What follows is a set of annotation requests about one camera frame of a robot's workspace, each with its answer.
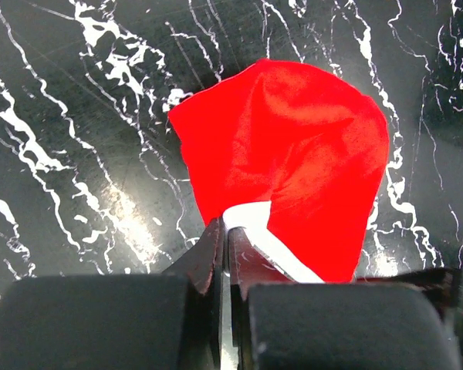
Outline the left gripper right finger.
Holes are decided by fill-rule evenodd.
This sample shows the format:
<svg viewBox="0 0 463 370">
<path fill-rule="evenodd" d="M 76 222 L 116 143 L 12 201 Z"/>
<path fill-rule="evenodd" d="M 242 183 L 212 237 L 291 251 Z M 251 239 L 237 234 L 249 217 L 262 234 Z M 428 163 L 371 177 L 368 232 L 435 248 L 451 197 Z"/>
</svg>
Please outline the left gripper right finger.
<svg viewBox="0 0 463 370">
<path fill-rule="evenodd" d="M 228 234 L 241 369 L 460 369 L 463 273 L 439 267 L 351 284 L 300 284 L 245 232 Z"/>
</svg>

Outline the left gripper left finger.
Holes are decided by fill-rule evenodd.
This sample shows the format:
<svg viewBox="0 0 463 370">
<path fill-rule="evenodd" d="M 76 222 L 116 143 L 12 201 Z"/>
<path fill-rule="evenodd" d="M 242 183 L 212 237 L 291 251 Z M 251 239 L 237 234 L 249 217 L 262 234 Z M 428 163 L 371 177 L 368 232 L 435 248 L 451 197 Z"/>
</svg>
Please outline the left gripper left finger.
<svg viewBox="0 0 463 370">
<path fill-rule="evenodd" d="M 160 274 L 26 278 L 0 300 L 0 369 L 217 369 L 222 222 Z"/>
</svg>

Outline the red underwear white trim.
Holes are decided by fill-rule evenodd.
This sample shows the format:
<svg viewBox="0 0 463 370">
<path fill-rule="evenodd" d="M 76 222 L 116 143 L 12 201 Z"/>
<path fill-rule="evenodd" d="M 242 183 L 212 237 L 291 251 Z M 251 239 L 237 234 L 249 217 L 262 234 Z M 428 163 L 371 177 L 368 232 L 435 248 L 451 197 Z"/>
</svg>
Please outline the red underwear white trim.
<svg viewBox="0 0 463 370">
<path fill-rule="evenodd" d="M 315 66 L 262 59 L 168 118 L 206 224 L 235 213 L 297 281 L 353 279 L 390 149 L 370 96 Z"/>
</svg>

